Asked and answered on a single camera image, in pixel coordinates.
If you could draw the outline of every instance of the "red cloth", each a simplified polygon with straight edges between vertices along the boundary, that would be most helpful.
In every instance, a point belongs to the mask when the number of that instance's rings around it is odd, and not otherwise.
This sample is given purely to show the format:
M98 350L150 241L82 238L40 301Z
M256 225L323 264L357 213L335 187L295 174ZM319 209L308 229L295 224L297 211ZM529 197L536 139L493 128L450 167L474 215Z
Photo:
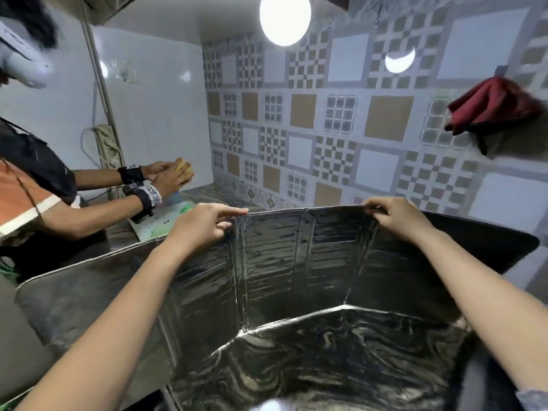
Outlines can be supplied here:
M536 118L544 107L511 80L495 76L480 82L451 102L451 121L445 127L458 135L464 131L477 135L494 134Z

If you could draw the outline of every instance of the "sleeve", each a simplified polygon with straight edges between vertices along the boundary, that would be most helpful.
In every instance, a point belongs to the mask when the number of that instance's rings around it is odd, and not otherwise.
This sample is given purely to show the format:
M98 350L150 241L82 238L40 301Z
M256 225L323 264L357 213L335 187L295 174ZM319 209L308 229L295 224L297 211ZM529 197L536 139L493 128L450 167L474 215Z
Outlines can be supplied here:
M548 392L527 390L516 395L525 411L548 411Z
M60 200L38 186L24 171L0 160L0 241Z

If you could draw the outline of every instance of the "orange shirt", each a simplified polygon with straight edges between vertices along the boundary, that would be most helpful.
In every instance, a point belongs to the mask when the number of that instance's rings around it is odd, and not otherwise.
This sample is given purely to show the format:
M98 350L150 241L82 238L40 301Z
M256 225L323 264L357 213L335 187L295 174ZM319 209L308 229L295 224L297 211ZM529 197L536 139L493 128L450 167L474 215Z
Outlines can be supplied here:
M0 241L60 201L27 173L0 159Z

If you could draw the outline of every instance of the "backsplash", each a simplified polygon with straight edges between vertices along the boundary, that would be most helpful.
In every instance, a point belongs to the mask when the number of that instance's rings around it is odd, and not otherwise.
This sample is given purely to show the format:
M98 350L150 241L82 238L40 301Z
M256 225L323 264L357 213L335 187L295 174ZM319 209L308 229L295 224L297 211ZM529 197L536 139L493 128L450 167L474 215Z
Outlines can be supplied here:
M262 33L203 47L216 182L265 209L404 196L545 243L546 118L493 137L489 157L443 127L495 74L548 100L548 0L378 2L352 0L286 49Z

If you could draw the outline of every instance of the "black vest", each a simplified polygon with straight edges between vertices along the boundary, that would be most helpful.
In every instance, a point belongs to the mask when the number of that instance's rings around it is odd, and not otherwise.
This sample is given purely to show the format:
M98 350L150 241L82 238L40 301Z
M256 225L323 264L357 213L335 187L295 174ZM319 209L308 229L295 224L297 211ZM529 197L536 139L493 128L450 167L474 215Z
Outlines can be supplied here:
M47 143L32 134L18 134L12 125L18 126L3 118L0 120L0 157L27 173L38 186L70 205L77 196L74 173ZM105 231L78 241L36 232L18 247L0 246L0 256L7 256L15 263L15 270L20 275L19 282L109 251Z

